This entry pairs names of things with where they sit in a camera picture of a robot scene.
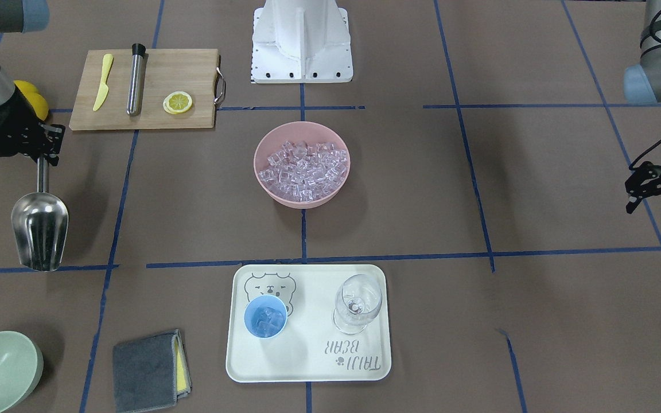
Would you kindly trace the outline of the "steel ice scoop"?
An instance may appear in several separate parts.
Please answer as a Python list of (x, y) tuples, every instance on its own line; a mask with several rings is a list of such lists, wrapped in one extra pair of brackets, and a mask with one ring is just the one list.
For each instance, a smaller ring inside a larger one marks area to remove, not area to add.
[(19, 261), (32, 270), (60, 268), (65, 251), (69, 213), (65, 203), (48, 191), (48, 160), (37, 160), (37, 188), (16, 201), (11, 227)]

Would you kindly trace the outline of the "pink bowl of ice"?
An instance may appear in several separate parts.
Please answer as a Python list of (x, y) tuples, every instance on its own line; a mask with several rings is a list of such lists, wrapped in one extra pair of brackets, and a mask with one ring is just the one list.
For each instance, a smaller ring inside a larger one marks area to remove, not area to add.
[(294, 121), (274, 128), (254, 153), (260, 186), (278, 203), (310, 209), (327, 203), (351, 172), (351, 152), (327, 126)]

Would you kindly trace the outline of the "yellow small cup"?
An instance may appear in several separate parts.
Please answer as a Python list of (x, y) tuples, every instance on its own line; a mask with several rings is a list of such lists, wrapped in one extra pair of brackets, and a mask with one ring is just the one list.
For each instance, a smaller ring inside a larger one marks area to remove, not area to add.
[(162, 107), (165, 112), (172, 115), (186, 113), (193, 107), (191, 94), (184, 91), (171, 92), (163, 99)]

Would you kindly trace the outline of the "light blue cup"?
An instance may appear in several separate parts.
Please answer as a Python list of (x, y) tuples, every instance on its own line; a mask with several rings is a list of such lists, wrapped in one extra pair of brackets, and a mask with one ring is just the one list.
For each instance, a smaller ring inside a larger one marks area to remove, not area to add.
[(243, 314), (244, 327), (254, 337), (270, 339), (280, 334), (287, 323), (285, 303), (275, 295), (252, 299)]

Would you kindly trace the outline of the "yellow lemon upper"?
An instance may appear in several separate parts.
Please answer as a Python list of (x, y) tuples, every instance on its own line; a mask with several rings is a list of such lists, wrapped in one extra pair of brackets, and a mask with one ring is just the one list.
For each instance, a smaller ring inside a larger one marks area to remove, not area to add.
[(30, 104), (35, 111), (35, 115), (41, 121), (45, 121), (50, 113), (50, 107), (46, 99), (40, 94), (37, 87), (32, 82), (16, 79), (14, 81), (16, 87), (24, 95), (26, 101)]

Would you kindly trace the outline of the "yellow plastic knife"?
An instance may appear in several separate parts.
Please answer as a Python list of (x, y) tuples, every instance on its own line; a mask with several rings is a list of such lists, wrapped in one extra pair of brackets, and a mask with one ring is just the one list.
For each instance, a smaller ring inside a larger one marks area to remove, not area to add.
[(92, 110), (95, 112), (99, 110), (108, 96), (108, 76), (110, 75), (110, 70), (112, 69), (112, 64), (114, 62), (113, 54), (105, 54), (102, 58), (102, 63), (100, 64), (100, 78), (99, 78), (99, 89), (97, 91), (94, 105)]

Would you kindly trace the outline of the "wooden cutting board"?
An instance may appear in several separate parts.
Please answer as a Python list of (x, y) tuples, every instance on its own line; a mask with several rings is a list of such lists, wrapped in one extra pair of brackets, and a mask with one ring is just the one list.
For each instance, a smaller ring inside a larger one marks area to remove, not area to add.
[[(94, 111), (102, 78), (103, 55), (113, 55), (107, 78), (108, 95)], [(213, 128), (220, 54), (217, 49), (147, 49), (142, 108), (139, 115), (126, 112), (131, 84), (131, 49), (90, 50), (85, 58), (70, 120), (73, 131), (126, 129)], [(192, 108), (170, 114), (163, 108), (172, 92), (186, 92)]]

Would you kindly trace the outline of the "green ceramic bowl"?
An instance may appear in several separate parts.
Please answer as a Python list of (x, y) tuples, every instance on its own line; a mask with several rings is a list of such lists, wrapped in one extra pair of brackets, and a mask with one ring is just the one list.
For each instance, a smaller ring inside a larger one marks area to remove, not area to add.
[(25, 334), (0, 332), (0, 412), (23, 402), (37, 387), (44, 371), (44, 356)]

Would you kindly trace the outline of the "grey folded cloth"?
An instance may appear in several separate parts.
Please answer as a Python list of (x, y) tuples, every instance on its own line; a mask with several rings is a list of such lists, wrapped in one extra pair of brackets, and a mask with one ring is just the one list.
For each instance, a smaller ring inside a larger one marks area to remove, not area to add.
[(115, 410), (147, 412), (175, 406), (175, 337), (180, 330), (122, 342), (112, 351)]

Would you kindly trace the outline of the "yellow sponge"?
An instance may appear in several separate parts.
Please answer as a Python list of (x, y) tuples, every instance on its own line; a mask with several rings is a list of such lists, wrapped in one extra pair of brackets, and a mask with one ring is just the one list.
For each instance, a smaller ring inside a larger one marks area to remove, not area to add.
[(185, 398), (192, 391), (192, 379), (190, 378), (185, 350), (180, 334), (174, 340), (176, 357), (176, 398)]

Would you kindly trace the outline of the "clear wine glass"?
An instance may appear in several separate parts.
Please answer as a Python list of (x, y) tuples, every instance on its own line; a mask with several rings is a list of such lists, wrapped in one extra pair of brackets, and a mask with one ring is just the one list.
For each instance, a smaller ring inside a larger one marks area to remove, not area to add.
[(349, 277), (338, 289), (334, 302), (333, 322), (343, 334), (364, 331), (378, 316), (383, 291), (378, 280), (369, 274)]

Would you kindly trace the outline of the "cream serving tray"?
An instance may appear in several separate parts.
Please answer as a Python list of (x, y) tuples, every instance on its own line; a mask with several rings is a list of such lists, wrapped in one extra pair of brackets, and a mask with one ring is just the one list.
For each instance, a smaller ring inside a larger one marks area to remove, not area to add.
[[(382, 290), (378, 316), (359, 334), (333, 322), (336, 293), (347, 279), (365, 274)], [(392, 366), (386, 276), (373, 264), (252, 264), (232, 282), (225, 370), (239, 383), (379, 381)], [(288, 320), (277, 335), (259, 338), (244, 315), (261, 295), (286, 306)]]

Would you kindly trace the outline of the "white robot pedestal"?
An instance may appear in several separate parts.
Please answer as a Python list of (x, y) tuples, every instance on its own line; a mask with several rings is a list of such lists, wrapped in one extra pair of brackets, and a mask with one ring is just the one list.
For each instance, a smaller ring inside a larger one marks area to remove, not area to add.
[(254, 10), (250, 81), (330, 84), (354, 78), (346, 9), (335, 1), (267, 1)]

